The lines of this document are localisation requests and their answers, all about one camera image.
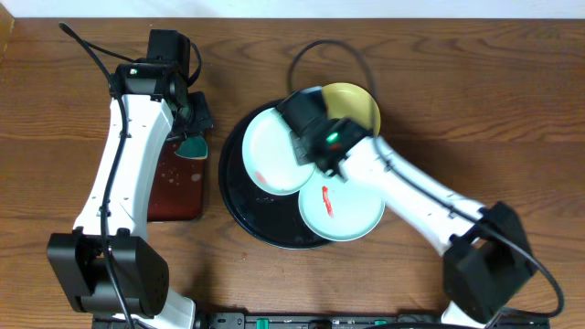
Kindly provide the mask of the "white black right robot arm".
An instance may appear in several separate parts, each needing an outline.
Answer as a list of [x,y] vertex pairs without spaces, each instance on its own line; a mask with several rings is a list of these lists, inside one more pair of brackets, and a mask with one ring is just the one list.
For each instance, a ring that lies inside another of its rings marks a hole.
[[519,215],[443,186],[350,119],[289,119],[304,159],[381,197],[442,257],[450,305],[441,320],[485,328],[537,269]]

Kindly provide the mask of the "green scrubbing sponge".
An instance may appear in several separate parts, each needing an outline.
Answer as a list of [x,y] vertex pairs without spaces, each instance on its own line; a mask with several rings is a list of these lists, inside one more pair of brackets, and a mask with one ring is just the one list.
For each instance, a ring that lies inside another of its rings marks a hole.
[[205,160],[208,157],[206,139],[201,135],[187,137],[175,150],[175,155],[188,160]]

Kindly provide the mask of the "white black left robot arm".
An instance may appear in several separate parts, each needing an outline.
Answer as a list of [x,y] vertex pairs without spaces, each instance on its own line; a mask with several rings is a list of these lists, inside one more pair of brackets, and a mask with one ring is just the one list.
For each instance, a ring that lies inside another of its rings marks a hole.
[[168,265],[147,242],[147,210],[166,143],[180,159],[207,158],[207,103],[177,64],[122,64],[112,81],[111,128],[90,197],[70,233],[51,235],[48,260],[76,312],[191,328],[196,304],[169,288]]

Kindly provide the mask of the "light green plate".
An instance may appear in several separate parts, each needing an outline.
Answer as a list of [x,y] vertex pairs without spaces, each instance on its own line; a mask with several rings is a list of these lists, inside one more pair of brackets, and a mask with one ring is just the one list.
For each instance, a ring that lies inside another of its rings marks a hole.
[[299,192],[299,210],[305,225],[332,241],[365,236],[376,227],[385,208],[385,202],[363,186],[317,172]]
[[241,155],[251,181],[266,193],[288,196],[313,176],[312,163],[298,164],[292,130],[276,110],[282,100],[267,103],[244,130]]

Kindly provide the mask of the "yellow plate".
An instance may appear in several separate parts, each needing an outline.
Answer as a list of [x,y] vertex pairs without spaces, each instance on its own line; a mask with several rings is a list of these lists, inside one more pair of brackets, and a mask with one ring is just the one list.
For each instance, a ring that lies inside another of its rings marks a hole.
[[345,82],[322,87],[328,119],[349,118],[378,136],[381,116],[378,104],[368,91]]

